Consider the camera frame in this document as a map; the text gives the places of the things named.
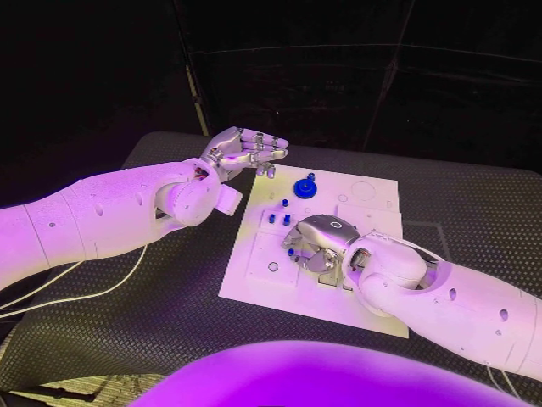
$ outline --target white board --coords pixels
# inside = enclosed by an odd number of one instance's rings
[[[310,172],[317,194],[300,199],[293,185]],[[283,199],[289,200],[286,208]],[[320,283],[319,276],[289,260],[280,247],[283,238],[297,221],[322,214],[349,221],[361,234],[377,229],[402,237],[397,181],[284,165],[277,165],[273,180],[257,177],[220,296],[407,338],[408,327],[397,318],[372,314],[341,281],[336,286]],[[283,225],[284,215],[292,216],[289,226]]]

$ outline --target gray mat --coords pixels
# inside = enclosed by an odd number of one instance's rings
[[[126,167],[199,156],[205,145],[204,137],[152,133]],[[535,173],[297,146],[281,164],[398,180],[405,237],[542,298],[542,177]],[[153,243],[119,290],[26,314],[0,361],[2,389],[81,376],[166,375],[222,349],[277,339],[384,350],[490,384],[482,365],[413,332],[401,339],[218,298],[253,180],[248,171],[230,182],[245,195],[234,217],[214,213],[201,226]],[[37,301],[106,289],[139,254],[84,263]],[[542,383],[512,378],[523,398],[542,405]]]

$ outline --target robotic hand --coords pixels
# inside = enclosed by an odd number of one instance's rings
[[[244,168],[274,177],[287,141],[237,127],[218,134],[201,159],[78,180],[50,197],[0,209],[0,290],[71,262],[117,256],[198,225],[214,208],[234,215],[241,194],[222,183]]]
[[[292,260],[315,273],[342,267],[343,284],[375,314],[400,318],[417,334],[469,360],[542,381],[539,298],[441,258],[428,267],[414,243],[375,231],[361,236],[330,215],[297,223],[283,248],[300,243],[316,253]]]

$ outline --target blue knob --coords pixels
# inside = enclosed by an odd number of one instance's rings
[[[307,178],[299,180],[293,185],[293,192],[300,199],[313,198],[317,192],[316,175],[310,173]]]

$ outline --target robotic arm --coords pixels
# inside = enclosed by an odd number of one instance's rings
[[[57,265],[117,256],[196,226],[214,208],[234,215],[241,193],[225,186],[248,167],[274,177],[287,141],[225,130],[201,159],[91,176],[50,197],[0,209],[0,290]]]
[[[310,216],[297,223],[283,248],[300,242],[316,254],[292,260],[316,273],[341,265],[345,285],[375,314],[400,318],[418,335],[469,360],[542,381],[539,298],[440,258],[430,268],[418,246],[377,232],[361,236],[335,216]]]

